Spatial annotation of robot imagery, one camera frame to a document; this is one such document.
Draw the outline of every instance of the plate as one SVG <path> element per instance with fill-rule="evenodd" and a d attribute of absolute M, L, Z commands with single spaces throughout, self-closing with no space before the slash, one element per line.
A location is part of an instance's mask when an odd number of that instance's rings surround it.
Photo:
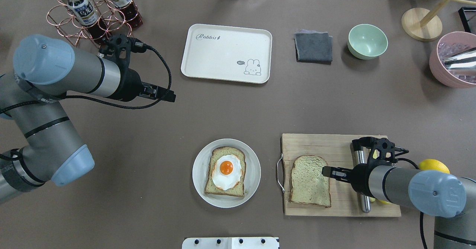
<path fill-rule="evenodd" d="M 207 173 L 210 164 L 211 153 L 218 147 L 234 147 L 245 154 L 246 172 L 245 172 L 245 197 L 233 197 L 226 195 L 204 194 L 205 184 L 207 183 Z M 192 180 L 204 201 L 219 208 L 232 208 L 245 203 L 255 194 L 260 184 L 261 166 L 256 153 L 245 143 L 236 139 L 224 138 L 211 142 L 206 145 L 195 158 L 192 169 Z"/>
<path fill-rule="evenodd" d="M 272 38 L 262 29 L 192 25 L 180 69 L 193 78 L 265 83 L 269 79 Z"/>

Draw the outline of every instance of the cloth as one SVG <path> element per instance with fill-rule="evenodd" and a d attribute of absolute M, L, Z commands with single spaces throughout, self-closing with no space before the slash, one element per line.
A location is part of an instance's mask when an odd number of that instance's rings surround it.
<path fill-rule="evenodd" d="M 332 62 L 332 36 L 328 32 L 300 30 L 294 34 L 299 62 Z"/>

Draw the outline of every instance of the table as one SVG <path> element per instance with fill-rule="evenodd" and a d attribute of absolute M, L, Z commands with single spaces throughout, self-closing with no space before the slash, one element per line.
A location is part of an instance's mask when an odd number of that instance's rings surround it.
<path fill-rule="evenodd" d="M 13 248 L 180 248 L 185 237 L 277 236 L 281 248 L 421 248 L 418 212 L 400 218 L 288 217 L 275 179 L 282 133 L 380 134 L 419 162 L 444 161 L 474 177 L 476 91 L 452 89 L 430 73 L 435 42 L 403 31 L 402 14 L 439 0 L 135 0 L 144 18 L 135 36 L 162 53 L 172 69 L 175 103 L 121 110 L 84 100 L 62 104 L 96 161 L 63 188 L 46 183 L 0 207 L 0 244 Z M 0 73 L 12 69 L 19 41 L 33 33 L 58 37 L 45 21 L 54 0 L 0 0 Z M 443 33 L 462 31 L 450 3 Z M 195 23 L 269 30 L 271 77 L 245 84 L 185 77 L 180 63 Z M 346 47 L 349 30 L 370 23 L 387 35 L 378 59 L 362 61 Z M 328 31 L 332 64 L 296 62 L 293 33 Z M 83 49 L 95 52 L 92 45 Z M 133 54 L 143 81 L 167 84 L 152 53 Z M 132 104 L 148 103 L 137 100 Z M 26 145 L 12 121 L 0 121 L 0 150 Z M 219 209 L 192 184 L 192 164 L 209 142 L 234 138 L 260 159 L 260 186 L 247 203 Z M 428 245 L 433 219 L 425 217 Z"/>

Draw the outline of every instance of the black cable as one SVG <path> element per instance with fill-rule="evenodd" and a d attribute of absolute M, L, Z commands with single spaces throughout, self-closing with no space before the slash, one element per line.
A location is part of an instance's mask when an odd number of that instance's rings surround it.
<path fill-rule="evenodd" d="M 420 168 L 418 168 L 418 165 L 417 165 L 415 162 L 413 162 L 413 161 L 411 161 L 411 160 L 409 160 L 409 159 L 406 159 L 406 158 L 398 158 L 398 160 L 399 160 L 399 161 L 406 161 L 406 162 L 410 163 L 411 165 L 413 165 L 413 167 L 415 167 L 415 169 L 420 169 Z"/>
<path fill-rule="evenodd" d="M 21 106 L 24 106 L 24 105 L 32 105 L 32 104 L 38 104 L 39 102 L 38 101 L 27 101 L 27 102 L 22 102 L 22 103 L 18 103 L 18 104 L 15 104 L 15 105 L 11 105 L 11 106 L 7 106 L 6 108 L 3 108 L 0 110 L 0 114 L 2 113 L 5 113 L 9 110 L 12 110 L 14 108 L 19 108 Z"/>
<path fill-rule="evenodd" d="M 159 54 L 159 52 L 157 52 L 156 49 L 154 49 L 153 47 L 151 47 L 147 44 L 144 44 L 144 47 L 146 49 L 150 50 L 150 51 L 153 51 L 160 58 L 160 60 L 162 61 L 162 64 L 164 64 L 165 68 L 167 69 L 167 73 L 168 73 L 167 91 L 158 100 L 156 100 L 156 101 L 154 101 L 154 102 L 152 102 L 148 105 L 143 105 L 143 106 L 125 106 L 125 105 L 118 105 L 118 104 L 115 104 L 115 103 L 106 102 L 106 101 L 99 100 L 99 99 L 96 99 L 96 98 L 91 98 L 89 96 L 84 96 L 84 95 L 67 95 L 65 97 L 65 99 L 66 98 L 86 99 L 86 100 L 91 100 L 91 101 L 98 102 L 98 103 L 101 103 L 101 104 L 104 104 L 104 105 L 110 105 L 110 106 L 113 106 L 115 108 L 124 108 L 124 109 L 143 109 L 143 108 L 150 108 L 151 106 L 156 105 L 158 102 L 165 99 L 167 94 L 170 92 L 170 87 L 172 86 L 172 73 L 170 72 L 170 68 L 168 67 L 167 62 L 165 62 L 164 58 Z"/>
<path fill-rule="evenodd" d="M 22 153 L 18 151 L 18 149 L 11 149 L 10 157 L 0 154 L 0 159 L 5 161 L 17 161 L 17 160 L 21 160 L 22 158 L 23 158 L 23 155 Z"/>
<path fill-rule="evenodd" d="M 406 162 L 410 163 L 411 165 L 413 165 L 413 167 L 415 167 L 415 169 L 417 169 L 417 170 L 420 169 L 415 162 L 413 162 L 409 159 L 398 158 L 398 161 L 406 161 Z M 425 240 L 425 232 L 423 231 L 423 215 L 425 215 L 425 214 L 423 212 L 420 212 L 420 237 L 421 237 L 421 242 L 423 243 L 423 248 L 428 249 L 427 241 Z"/>
<path fill-rule="evenodd" d="M 425 234 L 423 233 L 423 212 L 420 212 L 420 237 L 421 242 L 423 243 L 423 248 L 428 249 L 427 242 L 425 241 Z"/>

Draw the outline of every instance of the wooden cutting board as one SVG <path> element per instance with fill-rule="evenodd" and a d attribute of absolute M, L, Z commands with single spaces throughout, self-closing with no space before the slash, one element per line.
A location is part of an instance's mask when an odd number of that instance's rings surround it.
<path fill-rule="evenodd" d="M 352 140 L 369 136 L 386 137 L 385 135 L 283 134 L 281 151 L 284 164 L 284 214 L 325 217 L 401 217 L 398 205 L 383 204 L 379 201 L 371 203 L 370 213 L 362 212 L 358 194 L 352 186 L 335 179 L 330 180 L 331 208 L 289 202 L 291 168 L 297 157 L 313 154 L 323 157 L 329 166 L 352 169 L 354 167 L 350 150 Z"/>

